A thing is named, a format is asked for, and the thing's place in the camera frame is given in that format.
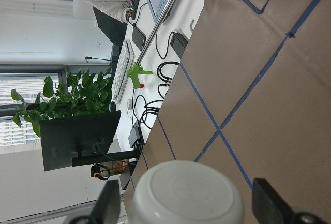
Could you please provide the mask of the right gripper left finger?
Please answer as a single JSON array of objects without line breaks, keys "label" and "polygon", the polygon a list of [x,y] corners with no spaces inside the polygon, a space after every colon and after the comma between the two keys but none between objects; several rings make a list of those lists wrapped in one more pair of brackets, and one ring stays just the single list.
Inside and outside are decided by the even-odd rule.
[{"label": "right gripper left finger", "polygon": [[108,180],[105,183],[90,216],[96,223],[117,223],[121,211],[118,180]]}]

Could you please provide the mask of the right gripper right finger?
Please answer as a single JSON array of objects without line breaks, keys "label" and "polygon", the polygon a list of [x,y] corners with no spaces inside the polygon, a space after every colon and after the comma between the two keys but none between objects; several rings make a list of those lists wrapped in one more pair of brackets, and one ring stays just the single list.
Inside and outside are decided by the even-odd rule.
[{"label": "right gripper right finger", "polygon": [[295,223],[293,209],[264,178],[254,178],[252,212],[258,223]]}]

